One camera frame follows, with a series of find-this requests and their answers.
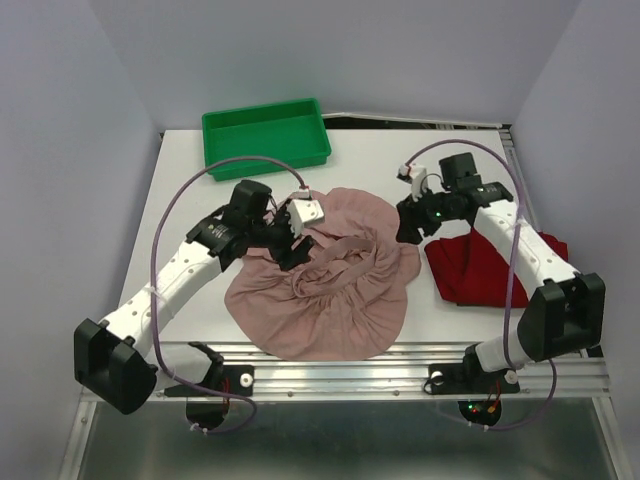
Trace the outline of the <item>pink skirt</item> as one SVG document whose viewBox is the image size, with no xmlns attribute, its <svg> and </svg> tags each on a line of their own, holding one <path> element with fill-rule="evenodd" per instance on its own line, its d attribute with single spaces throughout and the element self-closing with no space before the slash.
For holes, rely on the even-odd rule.
<svg viewBox="0 0 640 480">
<path fill-rule="evenodd" d="M 225 306 L 262 351 L 288 361 L 359 361 L 386 351 L 420 273 L 417 246 L 399 243 L 396 209 L 363 190 L 315 193 L 325 213 L 309 229 L 309 262 L 285 272 L 252 249 L 231 282 Z"/>
</svg>

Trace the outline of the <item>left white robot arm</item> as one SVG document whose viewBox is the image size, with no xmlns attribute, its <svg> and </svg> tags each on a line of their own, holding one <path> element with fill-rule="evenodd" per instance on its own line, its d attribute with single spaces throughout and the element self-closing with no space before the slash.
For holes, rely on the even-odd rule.
<svg viewBox="0 0 640 480">
<path fill-rule="evenodd" d="M 201 342 L 159 357 L 160 332 L 205 285 L 251 248 L 263 248 L 288 271 L 309 261 L 305 229 L 324 220 L 307 190 L 268 214 L 271 190 L 243 180 L 228 204 L 200 220 L 163 268 L 129 301 L 100 321 L 83 320 L 73 334 L 74 376 L 122 414 L 158 390 L 184 384 L 202 394 L 222 384 L 223 358 Z"/>
</svg>

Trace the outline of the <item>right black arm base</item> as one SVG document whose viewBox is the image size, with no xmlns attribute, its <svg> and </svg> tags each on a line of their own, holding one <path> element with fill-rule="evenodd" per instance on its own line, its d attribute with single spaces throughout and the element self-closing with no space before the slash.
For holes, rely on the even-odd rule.
<svg viewBox="0 0 640 480">
<path fill-rule="evenodd" d="M 459 362 L 431 364 L 422 390 L 432 396 L 480 395 L 480 400 L 459 400 L 458 408 L 467 422 L 490 428 L 500 420 L 502 395 L 519 393 L 520 384 L 513 370 L 485 372 L 472 345 Z"/>
</svg>

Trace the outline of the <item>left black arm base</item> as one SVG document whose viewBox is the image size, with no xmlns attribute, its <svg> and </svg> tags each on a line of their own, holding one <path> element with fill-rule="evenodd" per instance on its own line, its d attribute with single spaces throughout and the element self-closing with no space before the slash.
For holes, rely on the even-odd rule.
<svg viewBox="0 0 640 480">
<path fill-rule="evenodd" d="M 186 383 L 170 378 L 162 390 L 168 398 L 187 399 L 185 416 L 191 430 L 204 435 L 231 433 L 254 420 L 253 366 L 227 365 L 222 354 L 196 341 L 172 348 L 170 361 L 179 374 L 196 376 Z"/>
</svg>

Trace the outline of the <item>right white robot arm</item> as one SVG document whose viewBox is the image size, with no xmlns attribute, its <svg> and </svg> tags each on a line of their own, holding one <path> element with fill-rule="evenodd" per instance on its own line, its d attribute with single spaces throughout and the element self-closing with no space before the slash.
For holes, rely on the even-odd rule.
<svg viewBox="0 0 640 480">
<path fill-rule="evenodd" d="M 599 344 L 604 281 L 582 274 L 556 254 L 522 217 L 513 195 L 499 182 L 485 183 L 470 153 L 439 162 L 442 189 L 428 186 L 425 167 L 405 164 L 398 179 L 411 192 L 398 203 L 400 242 L 419 244 L 446 221 L 465 220 L 508 264 L 508 284 L 520 283 L 528 303 L 515 328 L 467 349 L 463 384 L 482 390 L 496 372 L 552 359 Z"/>
</svg>

